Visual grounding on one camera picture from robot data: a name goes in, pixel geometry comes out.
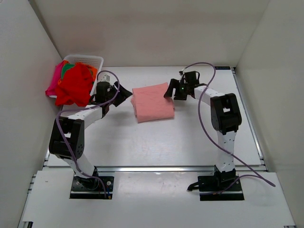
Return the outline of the salmon pink polo shirt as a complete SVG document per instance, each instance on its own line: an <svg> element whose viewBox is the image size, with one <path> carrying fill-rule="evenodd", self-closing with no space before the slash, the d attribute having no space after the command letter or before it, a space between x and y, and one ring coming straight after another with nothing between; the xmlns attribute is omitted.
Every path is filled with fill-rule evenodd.
<svg viewBox="0 0 304 228"><path fill-rule="evenodd" d="M173 100L163 97L167 89L167 82L133 89L131 103L138 123L174 118Z"/></svg>

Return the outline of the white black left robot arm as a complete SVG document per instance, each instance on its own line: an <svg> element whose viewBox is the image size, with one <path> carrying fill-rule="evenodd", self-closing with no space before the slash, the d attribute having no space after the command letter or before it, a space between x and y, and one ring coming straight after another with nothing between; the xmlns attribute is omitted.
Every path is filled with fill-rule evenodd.
<svg viewBox="0 0 304 228"><path fill-rule="evenodd" d="M105 117L111 105L119 106L132 92L119 82L98 82L96 93L81 111L55 119L49 142L49 152L65 161L74 171L77 181L89 191L106 190L97 168L84 155L85 129Z"/></svg>

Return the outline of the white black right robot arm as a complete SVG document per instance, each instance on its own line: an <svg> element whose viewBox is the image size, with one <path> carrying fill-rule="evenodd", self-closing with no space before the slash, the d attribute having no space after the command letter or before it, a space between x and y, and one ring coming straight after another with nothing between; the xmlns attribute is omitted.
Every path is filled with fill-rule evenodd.
<svg viewBox="0 0 304 228"><path fill-rule="evenodd" d="M186 100L191 97L210 106L210 117L213 129L218 136L218 158L212 176L199 176L188 191L202 192L241 191L241 184L236 175L234 164L234 143L236 133L242 123L238 101L234 93L224 94L200 83L197 71L180 72L181 78L171 79L165 98Z"/></svg>

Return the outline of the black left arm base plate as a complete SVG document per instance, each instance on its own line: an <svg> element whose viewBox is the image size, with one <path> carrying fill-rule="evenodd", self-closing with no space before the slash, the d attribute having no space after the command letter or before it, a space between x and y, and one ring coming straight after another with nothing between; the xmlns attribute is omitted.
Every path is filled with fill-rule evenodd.
<svg viewBox="0 0 304 228"><path fill-rule="evenodd" d="M99 176L102 184L96 179L85 179L73 176L70 199L111 200L113 198L114 176Z"/></svg>

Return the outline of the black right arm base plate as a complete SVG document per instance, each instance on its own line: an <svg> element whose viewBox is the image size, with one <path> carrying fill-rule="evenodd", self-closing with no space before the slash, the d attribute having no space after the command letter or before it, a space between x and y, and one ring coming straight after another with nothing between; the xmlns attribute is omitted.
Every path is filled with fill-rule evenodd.
<svg viewBox="0 0 304 228"><path fill-rule="evenodd" d="M187 191L199 191L200 201L243 201L245 200L239 176L219 182L214 176L198 176L198 181L188 186Z"/></svg>

